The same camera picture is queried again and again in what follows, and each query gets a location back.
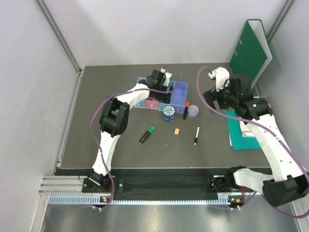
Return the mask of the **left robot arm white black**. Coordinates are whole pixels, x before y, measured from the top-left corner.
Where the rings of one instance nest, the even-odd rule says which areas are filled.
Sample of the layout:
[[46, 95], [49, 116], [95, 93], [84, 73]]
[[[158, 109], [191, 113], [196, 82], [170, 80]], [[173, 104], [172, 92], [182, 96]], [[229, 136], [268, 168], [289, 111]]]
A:
[[95, 139], [98, 153], [92, 171], [84, 180], [85, 192], [107, 192], [113, 190], [111, 162], [115, 146], [128, 125], [132, 107], [149, 97], [158, 101], [170, 99], [174, 87], [170, 87], [172, 74], [164, 68], [153, 70], [152, 74], [140, 80], [124, 93], [113, 94], [99, 107], [100, 140]]

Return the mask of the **light blue drawer box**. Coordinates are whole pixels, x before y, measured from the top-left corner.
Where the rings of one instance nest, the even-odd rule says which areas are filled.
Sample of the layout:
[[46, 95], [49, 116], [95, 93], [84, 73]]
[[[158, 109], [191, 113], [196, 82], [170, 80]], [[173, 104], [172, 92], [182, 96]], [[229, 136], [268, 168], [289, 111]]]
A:
[[[146, 80], [146, 78], [145, 77], [139, 77], [138, 79], [137, 79], [137, 82], [136, 82], [136, 89], [140, 89], [140, 88], [143, 88], [142, 86], [141, 86], [141, 81], [143, 81], [143, 80]], [[146, 103], [145, 103], [145, 95], [144, 94], [142, 94], [142, 91], [138, 91], [138, 93], [139, 93], [139, 97], [138, 97], [138, 102], [136, 103], [136, 105], [135, 105], [135, 108], [142, 108], [142, 109], [145, 109], [146, 108]]]

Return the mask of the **orange cap black highlighter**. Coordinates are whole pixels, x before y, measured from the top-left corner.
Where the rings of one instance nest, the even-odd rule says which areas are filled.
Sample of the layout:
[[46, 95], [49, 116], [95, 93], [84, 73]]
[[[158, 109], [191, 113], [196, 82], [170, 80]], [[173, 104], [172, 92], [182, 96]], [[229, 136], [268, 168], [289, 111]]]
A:
[[187, 114], [188, 114], [188, 108], [190, 106], [190, 103], [187, 101], [185, 104], [184, 112], [183, 112], [183, 119], [186, 120]]

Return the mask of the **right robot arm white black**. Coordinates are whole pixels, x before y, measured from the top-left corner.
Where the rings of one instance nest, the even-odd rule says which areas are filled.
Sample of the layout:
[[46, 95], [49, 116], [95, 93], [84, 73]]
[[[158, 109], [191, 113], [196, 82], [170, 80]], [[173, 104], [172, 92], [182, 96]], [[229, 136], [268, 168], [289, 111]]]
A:
[[209, 73], [216, 86], [203, 93], [212, 110], [217, 102], [220, 109], [233, 108], [238, 120], [242, 120], [258, 141], [271, 167], [272, 174], [255, 172], [244, 166], [232, 167], [225, 174], [225, 185], [230, 191], [241, 187], [262, 193], [273, 207], [281, 206], [309, 193], [308, 172], [300, 168], [290, 155], [273, 115], [273, 111], [261, 97], [255, 97], [251, 79], [246, 74], [233, 77]]

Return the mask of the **green cap black highlighter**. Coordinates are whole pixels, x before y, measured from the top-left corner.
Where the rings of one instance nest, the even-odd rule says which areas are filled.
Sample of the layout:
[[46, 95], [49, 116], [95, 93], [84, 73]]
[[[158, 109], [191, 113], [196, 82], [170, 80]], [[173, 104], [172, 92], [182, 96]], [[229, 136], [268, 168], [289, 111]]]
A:
[[145, 133], [144, 135], [140, 138], [139, 142], [140, 143], [144, 143], [148, 137], [154, 132], [155, 128], [153, 126], [151, 126]]

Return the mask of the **purple drawer box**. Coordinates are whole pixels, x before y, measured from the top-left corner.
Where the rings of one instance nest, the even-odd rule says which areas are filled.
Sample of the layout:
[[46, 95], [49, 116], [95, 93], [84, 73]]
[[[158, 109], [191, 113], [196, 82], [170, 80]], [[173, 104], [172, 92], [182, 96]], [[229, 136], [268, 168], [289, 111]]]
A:
[[188, 84], [185, 82], [174, 82], [174, 88], [176, 89], [179, 84], [178, 89], [172, 94], [171, 105], [175, 109], [175, 113], [183, 114], [187, 102]]

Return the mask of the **teal blue drawer box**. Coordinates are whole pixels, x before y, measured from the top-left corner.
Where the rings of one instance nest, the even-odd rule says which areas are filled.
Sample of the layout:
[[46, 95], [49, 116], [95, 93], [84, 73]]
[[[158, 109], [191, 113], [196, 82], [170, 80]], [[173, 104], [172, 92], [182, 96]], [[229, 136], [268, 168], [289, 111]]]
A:
[[[175, 88], [175, 82], [174, 81], [170, 81], [169, 86], [174, 86], [174, 88]], [[164, 107], [170, 106], [171, 104], [164, 104], [164, 103], [162, 103], [162, 101], [159, 101], [159, 108], [158, 108], [158, 110], [159, 111], [163, 111]]]

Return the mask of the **blue paint jar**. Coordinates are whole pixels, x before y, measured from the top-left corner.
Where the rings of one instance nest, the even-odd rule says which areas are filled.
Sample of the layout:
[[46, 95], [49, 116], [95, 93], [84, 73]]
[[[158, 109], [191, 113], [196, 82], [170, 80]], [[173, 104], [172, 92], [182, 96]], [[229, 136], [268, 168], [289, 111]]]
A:
[[175, 117], [175, 109], [172, 106], [166, 106], [163, 109], [163, 119], [166, 122], [172, 122]]

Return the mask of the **black cap white marker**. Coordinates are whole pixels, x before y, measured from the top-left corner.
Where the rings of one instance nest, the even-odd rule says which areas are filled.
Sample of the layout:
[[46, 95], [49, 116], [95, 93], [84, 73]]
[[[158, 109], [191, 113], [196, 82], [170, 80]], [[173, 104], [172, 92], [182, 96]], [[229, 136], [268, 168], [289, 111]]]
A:
[[196, 131], [196, 135], [195, 135], [195, 139], [194, 139], [194, 145], [197, 145], [199, 131], [200, 131], [200, 126], [197, 127], [197, 131]]

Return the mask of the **small orange eraser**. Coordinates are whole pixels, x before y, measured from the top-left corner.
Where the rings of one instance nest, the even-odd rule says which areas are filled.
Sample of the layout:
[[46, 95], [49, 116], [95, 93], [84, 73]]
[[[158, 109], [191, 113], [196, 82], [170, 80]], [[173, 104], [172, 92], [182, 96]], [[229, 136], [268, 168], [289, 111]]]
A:
[[180, 129], [176, 128], [175, 131], [174, 131], [174, 134], [178, 135], [180, 132]]

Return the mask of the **pink drawer box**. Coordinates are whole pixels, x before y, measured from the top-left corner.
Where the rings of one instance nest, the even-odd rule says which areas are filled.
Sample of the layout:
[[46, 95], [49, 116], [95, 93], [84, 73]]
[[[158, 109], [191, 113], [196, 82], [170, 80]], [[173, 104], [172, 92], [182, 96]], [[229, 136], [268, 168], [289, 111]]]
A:
[[158, 110], [158, 108], [159, 108], [159, 101], [154, 99], [154, 98], [148, 97], [145, 100], [145, 107], [146, 107], [146, 109]]

